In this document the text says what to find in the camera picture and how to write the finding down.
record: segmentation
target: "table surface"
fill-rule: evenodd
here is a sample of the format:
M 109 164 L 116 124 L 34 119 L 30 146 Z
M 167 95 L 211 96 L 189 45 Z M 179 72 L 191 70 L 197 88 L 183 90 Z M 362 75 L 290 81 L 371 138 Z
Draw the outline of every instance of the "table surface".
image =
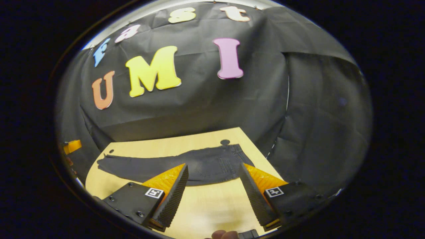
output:
M 104 199 L 130 182 L 98 169 L 97 160 L 102 159 L 103 154 L 139 158 L 175 156 L 190 150 L 221 146 L 220 141 L 224 139 L 230 144 L 239 144 L 256 168 L 282 179 L 246 134 L 240 128 L 231 128 L 174 138 L 111 143 L 91 166 L 85 188 L 91 195 Z M 154 231 L 176 239 L 204 239 L 211 237 L 216 230 L 242 233 L 256 229 L 259 236 L 264 235 L 266 233 L 246 194 L 240 178 L 187 186 L 171 226 L 165 232 Z

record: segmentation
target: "screw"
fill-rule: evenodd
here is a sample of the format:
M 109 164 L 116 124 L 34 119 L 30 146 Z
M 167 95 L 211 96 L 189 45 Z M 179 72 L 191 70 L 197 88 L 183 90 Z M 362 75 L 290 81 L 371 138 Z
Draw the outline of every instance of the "screw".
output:
M 138 215 L 139 217 L 144 217 L 145 215 L 143 214 L 143 212 L 141 212 L 141 211 L 137 211 L 136 212 L 136 215 Z

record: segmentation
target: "yellow textured pad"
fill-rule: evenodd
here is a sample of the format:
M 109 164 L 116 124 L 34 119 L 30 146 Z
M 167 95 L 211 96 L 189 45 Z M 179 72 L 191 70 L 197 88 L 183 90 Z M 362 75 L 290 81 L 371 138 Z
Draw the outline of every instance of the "yellow textured pad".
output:
M 74 152 L 75 150 L 81 148 L 81 141 L 80 140 L 74 140 L 68 143 L 68 145 L 65 145 L 63 147 L 63 150 L 65 151 L 65 154 L 70 154 Z
M 261 194 L 264 197 L 264 200 L 269 204 L 269 202 L 266 199 L 266 196 L 264 195 L 264 191 L 269 188 L 275 188 L 280 187 L 285 184 L 288 184 L 287 182 L 270 175 L 264 171 L 259 170 L 258 168 L 252 167 L 251 165 L 248 165 L 244 163 L 246 169 L 249 172 L 249 175 L 254 180 L 255 185 L 257 185 L 258 189 L 260 190 Z
M 142 183 L 142 185 L 146 187 L 164 190 L 164 198 L 159 203 L 158 207 L 166 199 L 184 165 L 185 164 L 181 164 L 177 167 L 163 172 L 162 174 L 158 174 L 155 177 L 149 179 L 148 181 Z

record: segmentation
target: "yellow letter m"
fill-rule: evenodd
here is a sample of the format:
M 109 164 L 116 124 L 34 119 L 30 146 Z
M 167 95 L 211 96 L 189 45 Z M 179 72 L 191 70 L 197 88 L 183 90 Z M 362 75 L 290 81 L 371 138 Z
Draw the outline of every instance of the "yellow letter m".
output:
M 176 76 L 176 69 L 174 67 L 174 53 L 176 51 L 176 46 L 166 46 L 157 50 L 150 65 L 141 56 L 127 61 L 125 66 L 130 71 L 130 96 L 136 97 L 143 95 L 145 92 L 139 80 L 148 91 L 152 91 L 157 75 L 158 82 L 156 83 L 156 87 L 159 90 L 181 85 L 181 80 Z

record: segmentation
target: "black background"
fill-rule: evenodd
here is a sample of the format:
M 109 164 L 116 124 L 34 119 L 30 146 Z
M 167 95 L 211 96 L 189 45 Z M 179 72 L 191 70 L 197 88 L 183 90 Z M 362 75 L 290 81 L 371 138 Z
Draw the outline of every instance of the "black background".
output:
M 375 121 L 355 180 L 328 208 L 280 237 L 424 238 L 424 8 L 419 1 L 281 3 L 353 55 L 370 85 Z M 42 118 L 50 110 L 42 104 L 50 72 L 74 39 L 122 4 L 48 0 L 2 7 L 5 238 L 133 238 L 77 200 L 43 151 L 52 127 Z

